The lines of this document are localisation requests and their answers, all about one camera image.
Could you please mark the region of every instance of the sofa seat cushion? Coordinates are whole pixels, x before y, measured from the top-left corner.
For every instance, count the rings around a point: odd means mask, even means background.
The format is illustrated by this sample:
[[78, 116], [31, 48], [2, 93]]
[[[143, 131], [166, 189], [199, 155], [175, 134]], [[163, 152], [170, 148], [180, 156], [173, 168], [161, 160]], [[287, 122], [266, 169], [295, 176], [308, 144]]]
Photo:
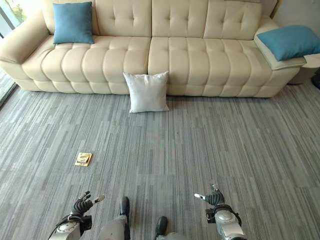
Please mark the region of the sofa seat cushion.
[[94, 44], [53, 44], [49, 36], [22, 64], [42, 91], [129, 94], [123, 72], [146, 74], [149, 37], [93, 36]]
[[274, 73], [252, 40], [153, 37], [148, 62], [169, 71], [168, 95], [271, 97], [297, 74]]

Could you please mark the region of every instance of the sofa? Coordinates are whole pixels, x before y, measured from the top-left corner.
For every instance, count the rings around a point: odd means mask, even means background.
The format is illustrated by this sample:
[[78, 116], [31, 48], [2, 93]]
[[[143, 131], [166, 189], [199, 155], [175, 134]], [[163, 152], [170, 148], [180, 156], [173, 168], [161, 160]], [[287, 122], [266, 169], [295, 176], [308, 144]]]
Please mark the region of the sofa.
[[129, 94], [123, 72], [169, 71], [167, 94], [276, 95], [306, 63], [276, 61], [258, 33], [278, 26], [260, 0], [93, 0], [94, 44], [53, 44], [53, 3], [9, 34], [0, 66], [27, 91]]

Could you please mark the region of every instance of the tufted sofa cushion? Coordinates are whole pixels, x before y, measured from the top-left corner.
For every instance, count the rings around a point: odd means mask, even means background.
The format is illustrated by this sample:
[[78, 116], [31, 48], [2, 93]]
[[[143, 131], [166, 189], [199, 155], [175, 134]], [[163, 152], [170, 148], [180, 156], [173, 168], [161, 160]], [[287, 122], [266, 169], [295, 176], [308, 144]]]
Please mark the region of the tufted sofa cushion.
[[153, 37], [148, 73], [169, 71], [167, 94], [274, 96], [299, 71], [272, 71], [254, 41]]
[[49, 32], [55, 32], [53, 3], [92, 2], [92, 32], [98, 36], [151, 37], [151, 0], [42, 0]]
[[123, 72], [147, 73], [150, 38], [93, 36], [93, 40], [95, 44], [52, 44], [49, 36], [12, 77], [31, 91], [128, 94]]
[[252, 40], [259, 0], [152, 0], [153, 37]]

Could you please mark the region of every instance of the sofa armrest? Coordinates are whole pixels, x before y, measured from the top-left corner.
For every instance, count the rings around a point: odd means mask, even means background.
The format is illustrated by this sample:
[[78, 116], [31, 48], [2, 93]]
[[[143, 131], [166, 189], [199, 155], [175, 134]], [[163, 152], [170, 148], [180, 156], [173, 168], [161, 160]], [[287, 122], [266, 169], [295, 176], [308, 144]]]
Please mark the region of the sofa armrest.
[[0, 44], [0, 61], [22, 64], [48, 35], [40, 10], [3, 39]]
[[273, 53], [267, 46], [257, 37], [258, 34], [277, 29], [278, 25], [268, 16], [263, 16], [260, 21], [260, 26], [254, 35], [254, 42], [269, 63], [272, 70], [299, 68], [307, 62], [304, 57], [295, 57], [288, 60], [277, 61]]

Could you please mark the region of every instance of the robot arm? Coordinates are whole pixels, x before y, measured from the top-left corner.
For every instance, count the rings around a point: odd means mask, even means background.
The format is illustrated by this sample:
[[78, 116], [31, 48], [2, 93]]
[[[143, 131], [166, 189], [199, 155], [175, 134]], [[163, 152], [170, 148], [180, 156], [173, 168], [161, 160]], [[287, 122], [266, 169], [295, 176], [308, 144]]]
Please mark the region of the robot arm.
[[224, 195], [218, 190], [216, 185], [212, 185], [211, 195], [201, 195], [195, 193], [194, 196], [211, 204], [213, 208], [206, 209], [206, 219], [210, 224], [216, 224], [218, 233], [222, 240], [246, 240], [241, 229], [241, 218], [232, 208], [225, 204]]
[[86, 191], [78, 197], [73, 206], [71, 213], [63, 217], [49, 236], [48, 240], [79, 240], [86, 230], [92, 227], [92, 217], [84, 216], [94, 204], [97, 204], [105, 199], [105, 196], [96, 198], [93, 202], [88, 200], [91, 195]]

